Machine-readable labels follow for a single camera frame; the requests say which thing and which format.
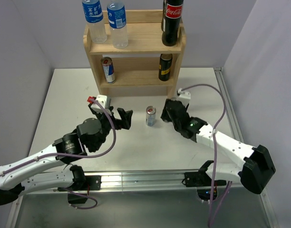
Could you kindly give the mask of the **silver slim beverage can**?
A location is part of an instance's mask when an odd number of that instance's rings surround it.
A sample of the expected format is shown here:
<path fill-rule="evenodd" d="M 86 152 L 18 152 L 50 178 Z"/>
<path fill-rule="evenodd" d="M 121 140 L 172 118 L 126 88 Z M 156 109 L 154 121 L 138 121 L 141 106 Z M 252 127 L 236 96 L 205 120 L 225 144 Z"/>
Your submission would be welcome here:
<path fill-rule="evenodd" d="M 153 126 L 156 122 L 156 108 L 148 106 L 146 108 L 146 125 Z"/>

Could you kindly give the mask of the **blue silver energy drink can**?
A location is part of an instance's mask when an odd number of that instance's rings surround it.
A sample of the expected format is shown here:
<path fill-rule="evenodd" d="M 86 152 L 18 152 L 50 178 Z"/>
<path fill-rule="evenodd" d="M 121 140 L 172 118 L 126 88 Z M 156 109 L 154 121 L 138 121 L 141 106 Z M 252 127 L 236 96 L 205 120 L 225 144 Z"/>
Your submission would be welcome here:
<path fill-rule="evenodd" d="M 112 59 L 110 57 L 103 57 L 101 59 L 101 65 L 105 74 L 105 80 L 108 84 L 115 82 L 115 73 Z"/>

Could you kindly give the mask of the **black yellow beverage can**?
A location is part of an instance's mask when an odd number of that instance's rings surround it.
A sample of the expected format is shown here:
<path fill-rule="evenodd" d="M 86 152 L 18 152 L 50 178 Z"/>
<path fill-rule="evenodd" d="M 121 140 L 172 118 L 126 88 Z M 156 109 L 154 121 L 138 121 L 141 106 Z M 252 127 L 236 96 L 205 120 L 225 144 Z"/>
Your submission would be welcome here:
<path fill-rule="evenodd" d="M 161 81 L 169 80 L 170 73 L 171 73 L 172 60 L 173 60 L 172 54 L 160 55 L 158 78 Z"/>

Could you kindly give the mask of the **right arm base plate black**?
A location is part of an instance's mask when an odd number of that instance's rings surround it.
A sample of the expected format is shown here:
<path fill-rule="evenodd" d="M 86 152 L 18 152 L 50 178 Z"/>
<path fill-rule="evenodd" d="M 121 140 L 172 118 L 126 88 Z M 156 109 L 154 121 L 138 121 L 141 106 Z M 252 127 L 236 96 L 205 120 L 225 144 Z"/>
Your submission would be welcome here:
<path fill-rule="evenodd" d="M 205 172 L 185 172 L 182 184 L 186 187 L 209 187 L 212 184 L 212 178 Z"/>

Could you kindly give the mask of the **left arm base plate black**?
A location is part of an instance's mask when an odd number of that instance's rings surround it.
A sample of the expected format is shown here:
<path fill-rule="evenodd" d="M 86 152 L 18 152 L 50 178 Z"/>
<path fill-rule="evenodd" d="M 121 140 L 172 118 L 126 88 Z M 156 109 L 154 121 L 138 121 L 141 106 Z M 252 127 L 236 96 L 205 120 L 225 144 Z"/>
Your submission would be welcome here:
<path fill-rule="evenodd" d="M 74 183 L 66 189 L 70 191 L 88 191 L 88 190 L 100 190 L 101 176 L 90 175 L 85 176 L 83 179 L 74 180 Z"/>

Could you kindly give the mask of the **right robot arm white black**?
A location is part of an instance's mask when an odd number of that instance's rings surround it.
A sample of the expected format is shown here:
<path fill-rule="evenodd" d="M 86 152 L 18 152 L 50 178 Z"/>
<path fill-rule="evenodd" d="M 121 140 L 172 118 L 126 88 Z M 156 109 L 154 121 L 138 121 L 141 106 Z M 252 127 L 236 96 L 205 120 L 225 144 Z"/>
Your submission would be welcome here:
<path fill-rule="evenodd" d="M 190 117 L 187 108 L 176 100 L 166 99 L 161 119 L 171 122 L 176 132 L 184 138 L 217 149 L 227 156 L 232 163 L 214 165 L 207 160 L 197 172 L 184 174 L 187 187 L 210 186 L 213 181 L 217 186 L 225 186 L 228 181 L 239 181 L 248 191 L 261 194 L 276 169 L 268 149 L 239 142 L 222 132 L 213 132 L 213 127 L 206 121 Z"/>

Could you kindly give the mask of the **water bottle blue label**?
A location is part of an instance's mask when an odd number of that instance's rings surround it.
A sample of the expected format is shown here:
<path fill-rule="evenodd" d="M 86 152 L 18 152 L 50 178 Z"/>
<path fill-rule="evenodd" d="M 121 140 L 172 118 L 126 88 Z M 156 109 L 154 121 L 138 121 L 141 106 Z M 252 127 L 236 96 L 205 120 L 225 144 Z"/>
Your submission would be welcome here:
<path fill-rule="evenodd" d="M 107 35 L 100 0 L 82 0 L 81 2 L 91 40 L 96 44 L 104 43 Z"/>

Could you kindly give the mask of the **small water bottle blue cap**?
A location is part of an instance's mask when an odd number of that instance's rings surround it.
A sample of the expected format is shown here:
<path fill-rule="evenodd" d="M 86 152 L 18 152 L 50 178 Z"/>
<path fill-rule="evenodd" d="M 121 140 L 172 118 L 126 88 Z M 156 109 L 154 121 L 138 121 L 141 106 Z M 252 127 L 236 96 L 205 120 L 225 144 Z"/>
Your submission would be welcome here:
<path fill-rule="evenodd" d="M 126 48 L 128 34 L 124 3 L 121 0 L 111 0 L 107 5 L 107 15 L 113 46 L 117 49 Z"/>

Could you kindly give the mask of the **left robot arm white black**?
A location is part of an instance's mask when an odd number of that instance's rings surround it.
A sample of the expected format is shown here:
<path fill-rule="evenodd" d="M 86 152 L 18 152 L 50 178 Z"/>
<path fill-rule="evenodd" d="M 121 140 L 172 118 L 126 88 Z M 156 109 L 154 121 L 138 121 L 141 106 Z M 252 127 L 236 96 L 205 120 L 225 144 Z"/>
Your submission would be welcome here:
<path fill-rule="evenodd" d="M 107 109 L 108 116 L 105 113 L 93 112 L 94 118 L 86 119 L 71 133 L 55 140 L 40 152 L 12 164 L 0 166 L 0 206 L 38 190 L 83 189 L 87 179 L 80 166 L 73 165 L 60 172 L 46 171 L 86 158 L 88 152 L 98 151 L 110 131 L 130 129 L 133 111 L 118 108 L 120 119 L 116 119 L 112 110 L 112 107 Z"/>

